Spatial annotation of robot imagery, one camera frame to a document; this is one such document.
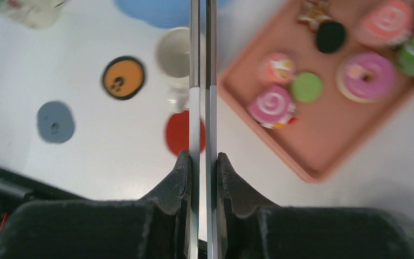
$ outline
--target blue circle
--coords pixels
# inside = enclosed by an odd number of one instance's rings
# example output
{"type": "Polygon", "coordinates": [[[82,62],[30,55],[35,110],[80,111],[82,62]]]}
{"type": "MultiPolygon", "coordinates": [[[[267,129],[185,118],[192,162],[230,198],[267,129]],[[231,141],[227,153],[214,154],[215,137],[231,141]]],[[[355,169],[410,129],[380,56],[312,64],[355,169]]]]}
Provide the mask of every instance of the blue circle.
{"type": "MultiPolygon", "coordinates": [[[[218,7],[230,0],[218,0],[218,7]]],[[[169,29],[190,24],[190,0],[115,0],[126,15],[152,26],[169,29]]],[[[205,1],[201,1],[201,19],[205,18],[205,1]]]]}
{"type": "Polygon", "coordinates": [[[71,111],[60,101],[48,102],[39,109],[37,127],[42,139],[58,144],[70,140],[75,130],[71,111]]]}

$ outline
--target pink tray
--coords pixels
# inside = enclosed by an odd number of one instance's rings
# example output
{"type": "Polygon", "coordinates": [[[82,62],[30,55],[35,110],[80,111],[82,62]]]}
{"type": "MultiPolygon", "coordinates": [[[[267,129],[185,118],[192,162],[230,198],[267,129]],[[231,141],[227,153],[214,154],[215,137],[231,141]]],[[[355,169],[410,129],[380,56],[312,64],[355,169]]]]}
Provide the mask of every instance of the pink tray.
{"type": "MultiPolygon", "coordinates": [[[[387,99],[358,104],[344,97],[335,85],[337,66],[355,52],[368,50],[351,35],[335,54],[315,47],[315,34],[296,22],[301,0],[287,3],[221,75],[219,94],[250,128],[307,182],[321,182],[364,143],[407,100],[414,96],[414,79],[399,74],[399,86],[387,99]],[[283,129],[266,129],[246,111],[268,86],[258,82],[257,67],[272,52],[289,53],[298,72],[318,74],[325,84],[313,104],[298,103],[298,121],[283,129]]],[[[357,21],[373,9],[376,0],[330,0],[330,14],[351,32],[357,21]]],[[[375,50],[394,60],[389,49],[375,50]]]]}

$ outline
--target pink donut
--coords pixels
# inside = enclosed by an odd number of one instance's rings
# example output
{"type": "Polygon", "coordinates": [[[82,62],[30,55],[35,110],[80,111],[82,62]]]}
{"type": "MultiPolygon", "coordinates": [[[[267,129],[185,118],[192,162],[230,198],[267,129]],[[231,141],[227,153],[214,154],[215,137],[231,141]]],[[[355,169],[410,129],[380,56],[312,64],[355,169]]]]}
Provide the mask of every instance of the pink donut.
{"type": "Polygon", "coordinates": [[[396,70],[386,58],[374,52],[357,54],[337,69],[337,87],[347,98],[371,103],[392,92],[396,70]]]}
{"type": "Polygon", "coordinates": [[[287,54],[276,52],[264,60],[259,79],[265,85],[285,85],[294,80],[294,72],[294,61],[287,54]]]}

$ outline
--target black round cookie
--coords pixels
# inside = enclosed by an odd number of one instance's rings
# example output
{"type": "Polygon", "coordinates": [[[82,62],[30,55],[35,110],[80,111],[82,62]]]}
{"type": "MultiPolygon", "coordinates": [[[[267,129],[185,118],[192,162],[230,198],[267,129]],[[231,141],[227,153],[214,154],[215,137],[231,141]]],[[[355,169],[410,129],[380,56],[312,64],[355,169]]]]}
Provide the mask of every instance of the black round cookie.
{"type": "Polygon", "coordinates": [[[316,47],[323,53],[333,53],[342,47],[347,38],[345,27],[338,22],[320,24],[316,33],[316,47]]]}

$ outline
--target orange coaster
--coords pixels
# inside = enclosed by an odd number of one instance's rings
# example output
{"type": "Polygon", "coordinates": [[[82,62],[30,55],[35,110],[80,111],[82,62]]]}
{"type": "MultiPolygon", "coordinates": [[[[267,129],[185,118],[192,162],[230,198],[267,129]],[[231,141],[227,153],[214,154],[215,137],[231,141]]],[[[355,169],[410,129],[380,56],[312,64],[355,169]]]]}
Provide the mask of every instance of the orange coaster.
{"type": "MultiPolygon", "coordinates": [[[[190,112],[172,114],[165,127],[165,141],[175,156],[190,148],[190,112]]],[[[205,125],[201,120],[201,152],[205,149],[205,125]]]]}
{"type": "Polygon", "coordinates": [[[135,96],[145,83],[145,69],[136,58],[123,56],[110,62],[102,74],[102,86],[118,100],[135,96]]]}

